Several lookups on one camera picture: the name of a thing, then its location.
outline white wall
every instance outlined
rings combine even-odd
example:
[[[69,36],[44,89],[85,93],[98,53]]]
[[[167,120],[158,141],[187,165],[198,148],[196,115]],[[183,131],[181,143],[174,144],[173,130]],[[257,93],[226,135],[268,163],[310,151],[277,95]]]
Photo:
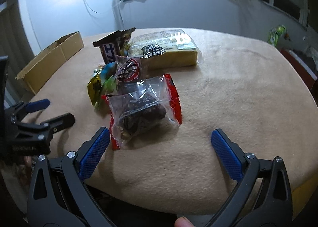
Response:
[[[283,24],[296,49],[307,47],[299,22],[259,0],[131,0],[120,11],[125,28],[198,28],[263,41]]]
[[[19,0],[21,19],[34,55],[60,37],[82,37],[118,29],[113,0]]]

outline beige tablecloth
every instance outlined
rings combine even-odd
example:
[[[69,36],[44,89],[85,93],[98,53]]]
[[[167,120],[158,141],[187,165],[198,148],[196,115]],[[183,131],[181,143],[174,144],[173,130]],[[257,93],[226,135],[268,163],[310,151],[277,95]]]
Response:
[[[140,29],[133,36],[155,31]],[[153,210],[215,213],[235,185],[211,146],[216,128],[260,159],[281,156],[292,190],[313,176],[318,108],[289,62],[259,40],[184,31],[203,58],[198,66],[166,70],[179,92],[183,124],[177,130],[155,128],[119,151],[108,147],[87,184]],[[105,35],[85,38],[85,47],[33,99],[48,98],[51,105],[28,120],[41,122],[66,112],[76,118],[72,128],[54,135],[49,157],[76,151],[100,126],[109,127],[109,115],[95,111],[87,94],[92,71],[102,62],[92,42]]]

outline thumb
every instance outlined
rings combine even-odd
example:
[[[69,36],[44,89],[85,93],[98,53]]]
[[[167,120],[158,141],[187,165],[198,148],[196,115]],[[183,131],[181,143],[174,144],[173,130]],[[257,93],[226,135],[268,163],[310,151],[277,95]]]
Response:
[[[175,227],[194,227],[194,226],[187,218],[180,217],[176,220]]]

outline open cardboard box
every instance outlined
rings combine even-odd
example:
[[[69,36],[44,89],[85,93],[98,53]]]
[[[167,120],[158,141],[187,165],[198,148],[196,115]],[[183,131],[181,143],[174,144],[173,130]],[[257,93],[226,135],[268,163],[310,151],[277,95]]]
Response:
[[[27,90],[36,94],[48,79],[83,47],[79,31],[61,37],[32,59],[18,73],[16,79]]]

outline textured blue pad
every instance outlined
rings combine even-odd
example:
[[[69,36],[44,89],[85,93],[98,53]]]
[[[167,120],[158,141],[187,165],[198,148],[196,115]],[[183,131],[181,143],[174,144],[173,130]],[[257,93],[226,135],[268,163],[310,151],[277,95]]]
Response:
[[[46,109],[50,105],[50,101],[48,99],[38,100],[35,102],[30,102],[26,105],[25,110],[28,113],[32,113],[35,111],[39,111],[42,109]]]
[[[211,143],[231,179],[239,182],[243,178],[241,162],[217,130],[212,132]]]
[[[104,154],[107,146],[109,145],[110,134],[109,130],[106,128],[98,136],[94,144],[90,147],[88,152],[85,154],[84,158],[81,160],[79,165],[79,178],[81,181],[84,179],[89,179],[93,174],[97,164],[99,163],[101,157]]]

